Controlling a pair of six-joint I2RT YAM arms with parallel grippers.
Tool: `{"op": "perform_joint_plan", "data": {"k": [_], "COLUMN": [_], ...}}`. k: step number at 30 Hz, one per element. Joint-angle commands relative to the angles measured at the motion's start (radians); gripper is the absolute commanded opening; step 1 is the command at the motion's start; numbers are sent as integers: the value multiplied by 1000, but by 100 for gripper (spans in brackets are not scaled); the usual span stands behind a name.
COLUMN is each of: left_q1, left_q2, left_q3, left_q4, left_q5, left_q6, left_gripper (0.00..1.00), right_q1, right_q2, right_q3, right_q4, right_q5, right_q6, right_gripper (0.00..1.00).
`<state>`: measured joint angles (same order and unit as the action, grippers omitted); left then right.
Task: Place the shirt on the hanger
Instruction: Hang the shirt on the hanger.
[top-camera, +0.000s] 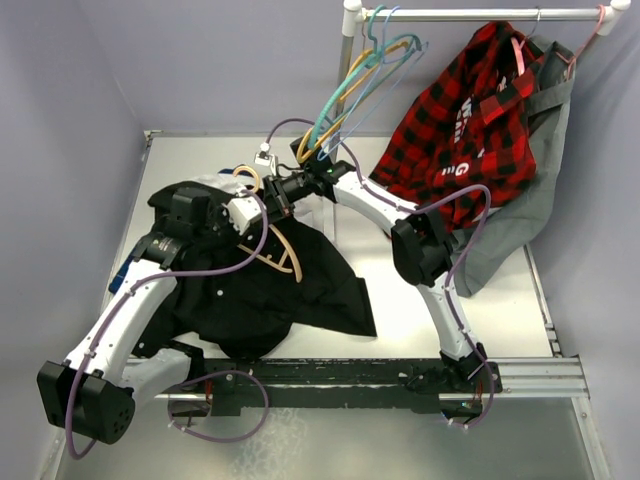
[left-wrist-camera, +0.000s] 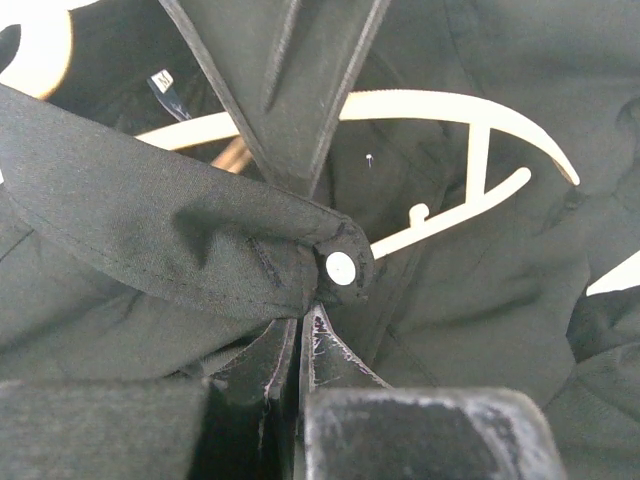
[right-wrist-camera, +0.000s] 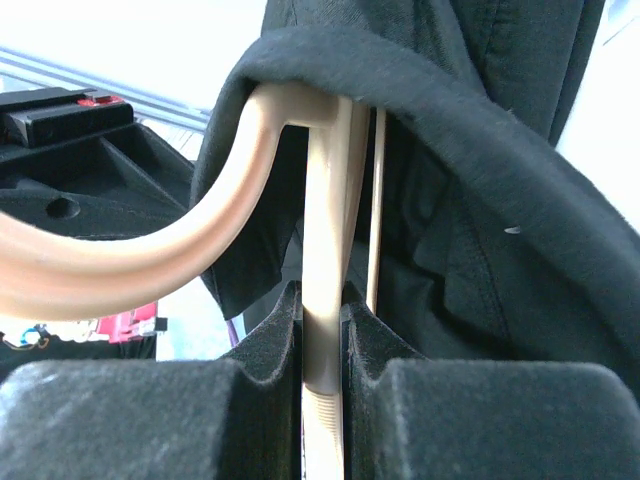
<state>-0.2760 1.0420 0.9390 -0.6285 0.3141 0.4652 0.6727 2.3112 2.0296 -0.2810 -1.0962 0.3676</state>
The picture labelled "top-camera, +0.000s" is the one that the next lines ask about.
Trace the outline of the beige wooden hanger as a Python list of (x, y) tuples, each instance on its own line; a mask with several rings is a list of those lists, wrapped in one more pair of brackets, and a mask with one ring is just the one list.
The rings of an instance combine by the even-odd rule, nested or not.
[[(234, 177), (237, 177), (242, 173), (246, 173), (252, 177), (252, 179), (254, 180), (254, 185), (250, 188), (250, 190), (253, 193), (257, 193), (261, 186), (260, 175), (256, 172), (255, 169), (246, 165), (237, 166), (232, 171), (232, 175)], [(283, 253), (277, 262), (273, 261), (273, 257), (271, 254), (267, 254), (266, 256), (257, 255), (256, 259), (281, 273), (292, 274), (295, 277), (295, 281), (297, 283), (300, 283), (303, 279), (302, 267), (291, 243), (275, 225), (270, 225), (269, 230), (279, 240), (283, 248)]]

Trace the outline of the black button shirt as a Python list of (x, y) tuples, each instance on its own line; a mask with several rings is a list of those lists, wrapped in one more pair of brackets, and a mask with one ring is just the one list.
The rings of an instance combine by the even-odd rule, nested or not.
[(302, 278), (254, 260), (225, 275), (183, 277), (153, 314), (134, 349), (151, 357), (193, 332), (230, 358), (256, 359), (275, 349), (293, 324), (374, 338), (366, 282), (318, 230), (289, 217), (268, 235), (264, 254), (280, 254), (277, 234), (291, 244)]

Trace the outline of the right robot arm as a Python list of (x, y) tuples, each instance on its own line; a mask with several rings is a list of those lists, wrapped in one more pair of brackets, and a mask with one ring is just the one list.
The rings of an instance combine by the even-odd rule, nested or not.
[(419, 291), (439, 338), (446, 383), (467, 391), (481, 382), (496, 387), (486, 351), (467, 321), (455, 286), (451, 243), (440, 212), (419, 207), (366, 182), (345, 162), (313, 161), (286, 177), (273, 173), (261, 181), (269, 218), (293, 214), (294, 204), (312, 194), (346, 207), (373, 222), (391, 239), (398, 275)]

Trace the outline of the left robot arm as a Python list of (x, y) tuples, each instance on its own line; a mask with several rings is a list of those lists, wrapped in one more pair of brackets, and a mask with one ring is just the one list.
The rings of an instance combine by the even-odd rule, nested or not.
[(195, 269), (189, 260), (237, 244), (252, 224), (266, 224), (259, 199), (244, 188), (229, 192), (187, 181), (172, 185), (152, 207), (154, 227), (134, 247), (118, 290), (95, 324), (63, 361), (46, 361), (37, 373), (46, 418), (63, 430), (75, 460), (96, 443), (119, 441), (136, 410), (157, 394), (174, 386), (184, 392), (202, 387), (206, 369), (197, 347), (168, 340), (136, 366), (129, 366), (129, 357), (144, 344), (144, 330), (179, 280), (240, 268)]

